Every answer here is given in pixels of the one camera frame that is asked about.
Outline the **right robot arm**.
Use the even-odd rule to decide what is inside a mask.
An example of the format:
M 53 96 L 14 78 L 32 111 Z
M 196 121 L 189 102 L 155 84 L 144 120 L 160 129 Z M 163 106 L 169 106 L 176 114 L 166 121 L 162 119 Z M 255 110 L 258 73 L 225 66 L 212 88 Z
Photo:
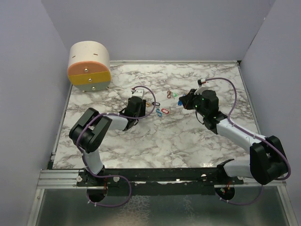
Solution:
M 261 185 L 288 175 L 290 170 L 280 140 L 265 137 L 230 123 L 219 110 L 219 99 L 213 90 L 197 93 L 191 89 L 179 98 L 184 109 L 194 110 L 203 117 L 203 124 L 213 133 L 226 137 L 249 153 L 247 160 L 230 159 L 218 165 L 216 179 L 227 184 L 233 177 L 253 178 Z

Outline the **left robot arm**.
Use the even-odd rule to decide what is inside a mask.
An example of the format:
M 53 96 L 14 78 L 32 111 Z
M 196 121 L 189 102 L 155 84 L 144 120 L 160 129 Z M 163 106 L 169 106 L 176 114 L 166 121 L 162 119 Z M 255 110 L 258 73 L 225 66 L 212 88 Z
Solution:
M 100 114 L 94 108 L 88 108 L 75 123 L 69 133 L 69 138 L 84 157 L 84 164 L 90 172 L 88 181 L 98 186 L 103 182 L 104 174 L 101 172 L 104 164 L 101 161 L 98 148 L 108 130 L 127 131 L 145 116 L 146 100 L 142 95 L 133 94 L 128 99 L 126 108 L 119 112 L 118 116 Z

